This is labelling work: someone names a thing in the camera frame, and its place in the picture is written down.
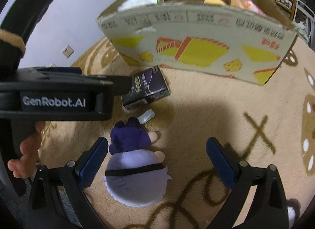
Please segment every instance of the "black headband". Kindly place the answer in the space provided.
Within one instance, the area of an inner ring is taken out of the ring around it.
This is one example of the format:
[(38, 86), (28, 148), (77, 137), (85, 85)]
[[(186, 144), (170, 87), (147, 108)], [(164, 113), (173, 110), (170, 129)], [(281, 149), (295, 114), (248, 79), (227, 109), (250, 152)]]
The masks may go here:
[(154, 170), (164, 169), (162, 163), (151, 164), (147, 166), (142, 166), (139, 168), (127, 168), (127, 169), (117, 169), (117, 170), (106, 170), (105, 176), (106, 177), (124, 177), (144, 172), (150, 172)]

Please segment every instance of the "beige blanket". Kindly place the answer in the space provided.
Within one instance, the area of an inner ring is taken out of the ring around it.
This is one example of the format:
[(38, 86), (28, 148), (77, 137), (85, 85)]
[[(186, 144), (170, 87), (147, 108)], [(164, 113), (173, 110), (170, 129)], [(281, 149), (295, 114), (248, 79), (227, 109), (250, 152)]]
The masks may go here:
[[(156, 116), (146, 127), (159, 132), (159, 140), (150, 149), (165, 153), (173, 180), (159, 204), (124, 206), (110, 196), (101, 177), (108, 154), (85, 192), (112, 228), (205, 228), (229, 194), (205, 152), (206, 140), (212, 136), (252, 166), (275, 164), (286, 198), (298, 216), (299, 205), (302, 214), (315, 194), (315, 53), (301, 39), (293, 51), (296, 57), (292, 53), (265, 86), (163, 68), (169, 97), (131, 113), (122, 109), (117, 97), (111, 120), (47, 123), (41, 161), (49, 168), (63, 166), (99, 136), (110, 142), (110, 130), (118, 120), (152, 108)], [(80, 66), (84, 74), (130, 75), (140, 70), (127, 65), (106, 38), (74, 66)], [(246, 202), (238, 222), (244, 220), (248, 208)]]

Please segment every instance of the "black and purple box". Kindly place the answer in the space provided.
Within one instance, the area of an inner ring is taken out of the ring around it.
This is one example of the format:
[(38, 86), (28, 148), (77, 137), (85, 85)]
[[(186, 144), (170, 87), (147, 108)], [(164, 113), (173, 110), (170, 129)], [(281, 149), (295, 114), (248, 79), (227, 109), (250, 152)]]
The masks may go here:
[(132, 75), (132, 87), (122, 95), (122, 105), (127, 110), (136, 109), (170, 95), (164, 76), (158, 66)]

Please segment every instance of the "wall outlet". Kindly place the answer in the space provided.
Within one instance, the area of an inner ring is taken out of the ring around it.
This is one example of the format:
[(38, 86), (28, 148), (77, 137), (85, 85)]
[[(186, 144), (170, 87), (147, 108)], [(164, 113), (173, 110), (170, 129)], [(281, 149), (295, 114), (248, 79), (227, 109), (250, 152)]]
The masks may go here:
[(72, 55), (74, 52), (74, 50), (68, 45), (64, 50), (62, 50), (62, 54), (64, 54), (64, 56), (66, 58), (69, 58), (70, 55)]

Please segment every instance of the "white cardboard box with yellow print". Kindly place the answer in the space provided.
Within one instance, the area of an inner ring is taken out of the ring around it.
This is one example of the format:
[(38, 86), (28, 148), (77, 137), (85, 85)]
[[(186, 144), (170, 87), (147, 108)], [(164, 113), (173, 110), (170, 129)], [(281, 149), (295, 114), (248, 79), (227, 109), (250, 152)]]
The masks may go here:
[(123, 1), (111, 5), (97, 23), (130, 65), (161, 65), (263, 85), (296, 40), (289, 20), (271, 0), (253, 1), (278, 21), (235, 7), (192, 2), (203, 0), (114, 12)]

